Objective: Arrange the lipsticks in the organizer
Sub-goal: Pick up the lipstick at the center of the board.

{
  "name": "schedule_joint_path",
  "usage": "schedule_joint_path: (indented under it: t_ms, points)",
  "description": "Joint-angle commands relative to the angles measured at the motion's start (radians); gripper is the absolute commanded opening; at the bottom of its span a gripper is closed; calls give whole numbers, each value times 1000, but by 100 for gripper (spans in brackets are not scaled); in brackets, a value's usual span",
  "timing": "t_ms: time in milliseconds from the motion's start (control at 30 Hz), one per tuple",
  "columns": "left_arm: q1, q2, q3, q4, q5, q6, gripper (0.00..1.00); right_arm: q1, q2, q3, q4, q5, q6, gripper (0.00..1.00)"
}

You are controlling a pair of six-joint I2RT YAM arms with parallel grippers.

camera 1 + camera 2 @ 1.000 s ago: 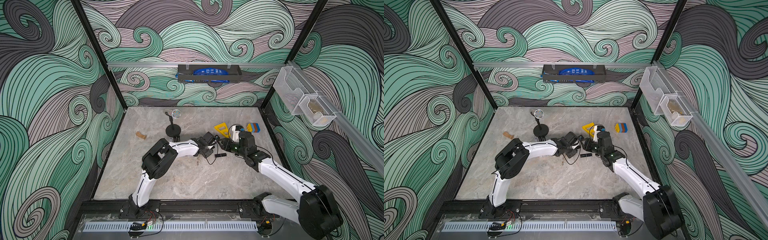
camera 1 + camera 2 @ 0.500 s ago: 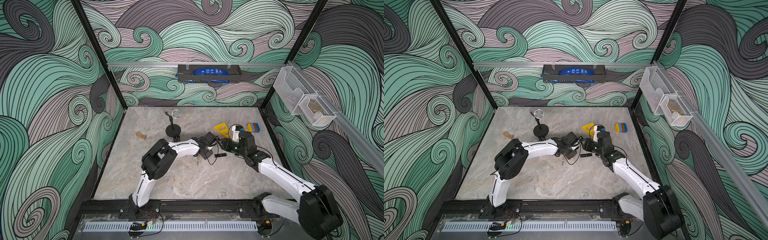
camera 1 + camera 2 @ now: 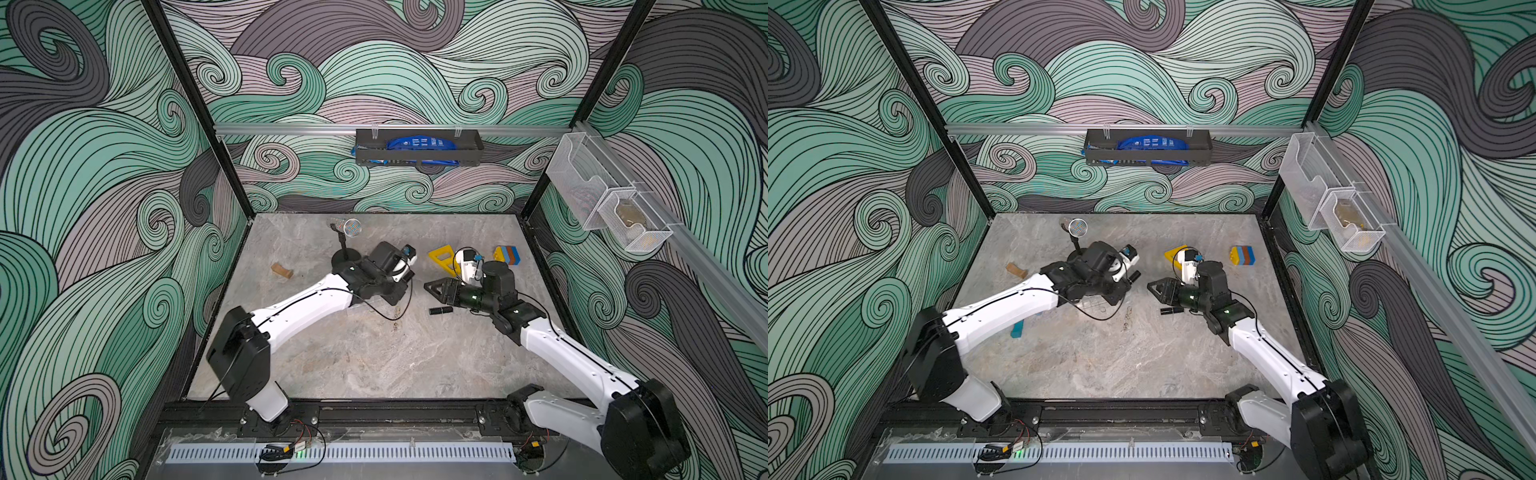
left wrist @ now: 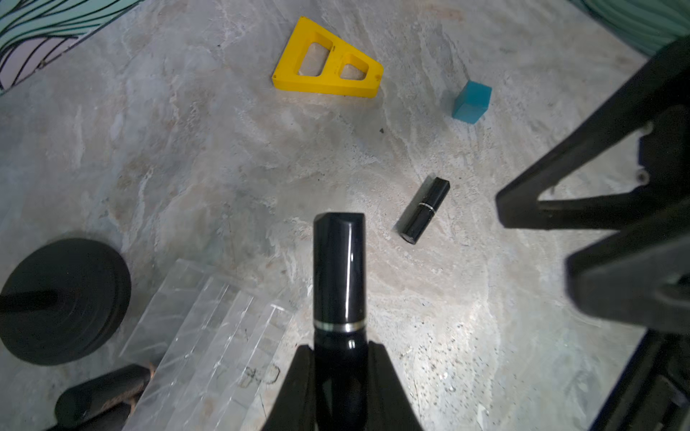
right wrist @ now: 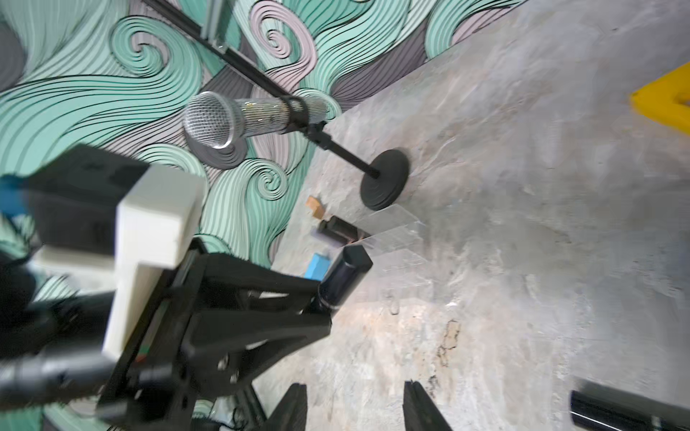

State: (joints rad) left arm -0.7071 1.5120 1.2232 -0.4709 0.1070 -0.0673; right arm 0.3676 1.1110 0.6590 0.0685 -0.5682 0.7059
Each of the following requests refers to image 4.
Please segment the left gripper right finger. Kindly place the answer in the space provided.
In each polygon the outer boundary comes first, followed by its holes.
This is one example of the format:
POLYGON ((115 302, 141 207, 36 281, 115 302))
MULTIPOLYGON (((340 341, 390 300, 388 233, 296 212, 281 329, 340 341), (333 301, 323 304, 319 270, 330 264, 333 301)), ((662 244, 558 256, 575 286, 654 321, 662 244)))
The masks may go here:
POLYGON ((368 343, 367 429, 422 430, 383 344, 368 343))

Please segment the black gold lipstick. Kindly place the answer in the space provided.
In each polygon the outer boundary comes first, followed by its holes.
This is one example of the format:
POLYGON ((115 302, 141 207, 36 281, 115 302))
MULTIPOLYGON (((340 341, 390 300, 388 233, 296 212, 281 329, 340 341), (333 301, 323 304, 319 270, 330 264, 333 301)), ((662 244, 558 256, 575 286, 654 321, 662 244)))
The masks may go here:
POLYGON ((75 427, 135 398, 147 388, 154 373, 150 367, 129 365, 67 389, 55 406, 58 425, 75 427))

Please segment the clear acrylic lipstick organizer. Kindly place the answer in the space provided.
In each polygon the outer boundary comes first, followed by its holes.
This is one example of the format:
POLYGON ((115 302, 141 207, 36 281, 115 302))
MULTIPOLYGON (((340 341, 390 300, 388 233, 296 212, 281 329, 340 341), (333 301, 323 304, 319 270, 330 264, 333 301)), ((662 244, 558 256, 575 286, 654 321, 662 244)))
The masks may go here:
POLYGON ((127 430, 239 430, 294 310, 248 282, 177 260, 120 353, 152 366, 127 430))

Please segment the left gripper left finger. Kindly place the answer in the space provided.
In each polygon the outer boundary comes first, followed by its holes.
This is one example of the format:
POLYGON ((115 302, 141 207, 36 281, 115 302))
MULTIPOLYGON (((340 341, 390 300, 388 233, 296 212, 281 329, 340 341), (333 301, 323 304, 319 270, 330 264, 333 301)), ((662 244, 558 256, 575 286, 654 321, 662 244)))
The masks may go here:
POLYGON ((263 431, 313 431, 316 427, 314 351, 301 345, 290 364, 263 431))

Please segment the black lipstick tube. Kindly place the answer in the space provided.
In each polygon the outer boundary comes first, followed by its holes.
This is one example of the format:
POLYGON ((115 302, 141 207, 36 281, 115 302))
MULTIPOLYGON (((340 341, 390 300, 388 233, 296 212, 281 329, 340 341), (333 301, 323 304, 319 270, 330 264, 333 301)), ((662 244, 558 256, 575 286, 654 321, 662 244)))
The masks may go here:
POLYGON ((133 405, 123 402, 75 427, 55 425, 47 431, 122 431, 132 411, 133 405))
POLYGON ((323 213, 314 220, 316 422, 362 430, 367 422, 366 218, 323 213))
POLYGON ((396 231, 408 244, 415 245, 440 210, 450 190, 450 182, 428 177, 402 213, 396 231))

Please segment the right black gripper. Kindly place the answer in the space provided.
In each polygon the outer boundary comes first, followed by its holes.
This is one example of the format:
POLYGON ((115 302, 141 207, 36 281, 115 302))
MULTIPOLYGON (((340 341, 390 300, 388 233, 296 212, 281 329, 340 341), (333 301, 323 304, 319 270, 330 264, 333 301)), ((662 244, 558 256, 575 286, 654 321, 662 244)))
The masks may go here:
POLYGON ((689 427, 689 39, 658 51, 571 136, 496 197, 506 228, 607 230, 565 262, 584 314, 645 328, 595 430, 689 427), (636 130, 646 180, 585 199, 540 195, 636 130))

